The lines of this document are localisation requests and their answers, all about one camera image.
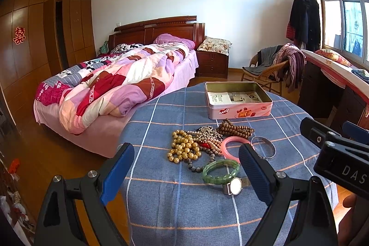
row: blue clamp pad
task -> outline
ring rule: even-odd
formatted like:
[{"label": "blue clamp pad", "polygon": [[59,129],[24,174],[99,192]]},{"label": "blue clamp pad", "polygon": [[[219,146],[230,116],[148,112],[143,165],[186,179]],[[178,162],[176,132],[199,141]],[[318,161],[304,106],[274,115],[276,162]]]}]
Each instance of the blue clamp pad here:
[{"label": "blue clamp pad", "polygon": [[356,142],[366,145],[369,144],[369,132],[360,126],[351,123],[350,121],[344,122],[342,125],[342,132],[354,139]]},{"label": "blue clamp pad", "polygon": [[238,157],[259,200],[269,206],[273,201],[276,186],[274,169],[266,160],[259,158],[247,144],[240,146]]},{"label": "blue clamp pad", "polygon": [[99,185],[102,184],[100,200],[105,206],[117,195],[134,158],[135,150],[132,144],[124,143],[117,154],[100,168]]}]

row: window glass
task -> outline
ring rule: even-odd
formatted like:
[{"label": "window glass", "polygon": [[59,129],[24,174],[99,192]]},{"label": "window glass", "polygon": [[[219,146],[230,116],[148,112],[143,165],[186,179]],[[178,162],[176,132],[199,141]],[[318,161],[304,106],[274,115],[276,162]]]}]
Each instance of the window glass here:
[{"label": "window glass", "polygon": [[363,15],[360,2],[344,1],[345,44],[344,50],[362,57],[363,53]]},{"label": "window glass", "polygon": [[341,49],[341,4],[339,0],[326,0],[324,44]]},{"label": "window glass", "polygon": [[[365,12],[366,12],[366,27],[368,31],[368,35],[366,36],[366,39],[369,39],[369,2],[365,3]],[[366,60],[369,61],[369,51],[366,52]]]}]

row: person's hand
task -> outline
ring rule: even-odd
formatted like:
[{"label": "person's hand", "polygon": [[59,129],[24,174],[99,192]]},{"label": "person's hand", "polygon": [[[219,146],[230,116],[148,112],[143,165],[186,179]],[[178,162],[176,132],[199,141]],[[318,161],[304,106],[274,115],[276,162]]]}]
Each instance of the person's hand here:
[{"label": "person's hand", "polygon": [[351,194],[347,196],[342,203],[344,207],[351,207],[351,209],[342,218],[338,225],[338,246],[348,246],[351,242],[352,215],[354,213],[356,198],[357,196],[355,194]]}]

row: window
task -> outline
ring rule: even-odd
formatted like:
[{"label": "window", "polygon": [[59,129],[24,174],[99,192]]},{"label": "window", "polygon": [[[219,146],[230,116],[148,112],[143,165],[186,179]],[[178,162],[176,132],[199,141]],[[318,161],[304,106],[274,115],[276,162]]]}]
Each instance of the window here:
[{"label": "window", "polygon": [[322,0],[325,48],[369,68],[369,0]]}]

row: nightstand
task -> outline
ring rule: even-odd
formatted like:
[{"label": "nightstand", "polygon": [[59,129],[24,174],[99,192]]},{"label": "nightstand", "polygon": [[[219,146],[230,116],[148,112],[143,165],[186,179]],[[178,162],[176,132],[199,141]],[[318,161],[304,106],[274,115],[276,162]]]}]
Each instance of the nightstand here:
[{"label": "nightstand", "polygon": [[210,51],[196,51],[199,67],[195,76],[201,77],[228,77],[228,56]]}]

